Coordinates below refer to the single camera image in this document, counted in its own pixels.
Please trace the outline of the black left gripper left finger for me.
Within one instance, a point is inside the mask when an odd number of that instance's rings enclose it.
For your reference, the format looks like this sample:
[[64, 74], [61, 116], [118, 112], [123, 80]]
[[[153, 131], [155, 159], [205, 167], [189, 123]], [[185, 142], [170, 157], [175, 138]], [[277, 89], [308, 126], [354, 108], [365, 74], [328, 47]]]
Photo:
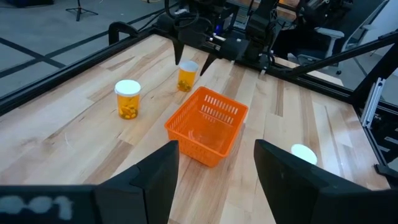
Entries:
[[102, 223], [166, 224], [178, 179], [178, 141], [95, 188]]

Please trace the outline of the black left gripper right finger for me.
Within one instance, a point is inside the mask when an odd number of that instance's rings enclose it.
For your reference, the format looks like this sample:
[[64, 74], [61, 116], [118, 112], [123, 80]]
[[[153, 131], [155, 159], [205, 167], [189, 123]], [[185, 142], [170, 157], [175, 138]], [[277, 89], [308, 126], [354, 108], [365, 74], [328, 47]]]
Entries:
[[276, 223], [397, 223], [396, 189], [369, 190], [263, 139], [254, 161]]

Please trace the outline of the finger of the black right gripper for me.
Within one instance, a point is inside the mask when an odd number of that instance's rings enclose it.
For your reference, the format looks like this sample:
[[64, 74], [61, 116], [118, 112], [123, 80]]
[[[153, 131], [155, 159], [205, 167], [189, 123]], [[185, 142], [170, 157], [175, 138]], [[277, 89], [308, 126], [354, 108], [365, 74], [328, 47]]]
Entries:
[[208, 55], [208, 57], [207, 57], [207, 59], [206, 59], [204, 65], [203, 65], [203, 67], [202, 67], [202, 69], [201, 69], [200, 76], [202, 76], [202, 75], [206, 72], [206, 70], [209, 68], [209, 66], [210, 66], [216, 59], [217, 59], [217, 56], [216, 56], [216, 55], [214, 55], [214, 54], [209, 54], [209, 55]]
[[178, 65], [181, 61], [185, 44], [176, 38], [172, 38], [172, 43], [174, 47], [175, 64]]

